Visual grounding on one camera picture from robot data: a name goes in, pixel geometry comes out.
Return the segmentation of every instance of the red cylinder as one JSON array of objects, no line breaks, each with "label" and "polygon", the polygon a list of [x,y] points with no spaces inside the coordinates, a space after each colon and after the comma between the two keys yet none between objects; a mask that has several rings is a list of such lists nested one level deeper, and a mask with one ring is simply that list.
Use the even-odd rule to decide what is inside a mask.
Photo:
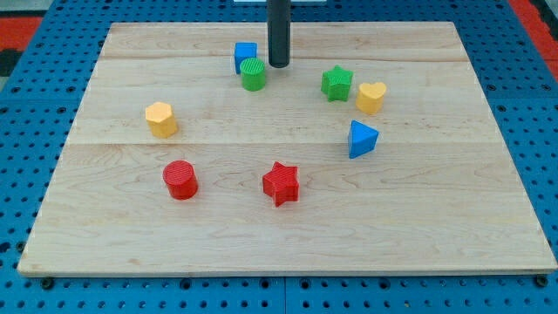
[{"label": "red cylinder", "polygon": [[194,167],[184,160],[169,163],[163,170],[163,180],[170,195],[177,200],[189,199],[198,191]]}]

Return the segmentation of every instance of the heart shape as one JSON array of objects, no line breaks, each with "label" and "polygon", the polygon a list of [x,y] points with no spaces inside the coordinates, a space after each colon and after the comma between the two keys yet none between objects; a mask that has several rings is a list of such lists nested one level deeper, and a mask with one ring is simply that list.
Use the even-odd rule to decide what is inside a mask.
[{"label": "heart shape", "polygon": [[363,83],[358,87],[358,90],[369,99],[381,99],[387,92],[387,86],[382,82]]}]

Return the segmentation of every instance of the toy block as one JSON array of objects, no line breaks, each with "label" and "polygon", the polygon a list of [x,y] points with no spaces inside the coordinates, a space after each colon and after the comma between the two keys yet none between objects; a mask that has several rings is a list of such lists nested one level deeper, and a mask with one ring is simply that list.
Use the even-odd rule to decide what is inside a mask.
[{"label": "toy block", "polygon": [[347,101],[351,82],[352,71],[336,65],[333,69],[322,73],[322,92],[328,95],[328,101]]},{"label": "toy block", "polygon": [[363,113],[374,114],[382,109],[387,86],[382,83],[363,83],[358,87],[356,105]]},{"label": "toy block", "polygon": [[163,181],[168,193],[176,200],[186,200],[198,191],[194,167],[185,160],[175,160],[163,170]]},{"label": "toy block", "polygon": [[349,158],[357,158],[374,150],[378,136],[379,132],[375,129],[353,120],[349,131]]},{"label": "toy block", "polygon": [[255,92],[265,86],[265,64],[259,58],[247,58],[241,63],[242,86]]},{"label": "toy block", "polygon": [[178,131],[173,108],[169,104],[158,101],[147,107],[146,120],[151,133],[156,137],[167,138]]},{"label": "toy block", "polygon": [[298,167],[286,167],[275,162],[263,176],[263,193],[273,198],[276,207],[286,201],[298,201]]},{"label": "toy block", "polygon": [[236,74],[241,73],[241,63],[247,58],[256,58],[258,54],[257,43],[236,43],[235,44],[235,70]]}]

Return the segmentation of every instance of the green block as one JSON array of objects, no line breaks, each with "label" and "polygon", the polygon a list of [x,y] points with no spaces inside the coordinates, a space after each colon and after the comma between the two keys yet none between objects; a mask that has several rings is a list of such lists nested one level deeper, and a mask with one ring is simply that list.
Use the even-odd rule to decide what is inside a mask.
[{"label": "green block", "polygon": [[265,86],[265,64],[259,58],[247,58],[241,62],[242,87],[255,92]]},{"label": "green block", "polygon": [[347,101],[352,74],[352,71],[344,70],[339,65],[322,74],[322,92],[328,95],[328,101]]}]

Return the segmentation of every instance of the yellow block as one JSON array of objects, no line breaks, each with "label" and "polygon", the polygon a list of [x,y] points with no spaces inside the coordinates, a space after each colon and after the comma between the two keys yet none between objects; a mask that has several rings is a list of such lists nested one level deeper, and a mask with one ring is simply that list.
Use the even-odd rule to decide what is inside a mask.
[{"label": "yellow block", "polygon": [[146,120],[154,136],[167,138],[178,131],[173,108],[169,104],[158,101],[147,107]]},{"label": "yellow block", "polygon": [[357,108],[363,113],[374,114],[382,109],[387,86],[382,83],[363,83],[358,87]]}]

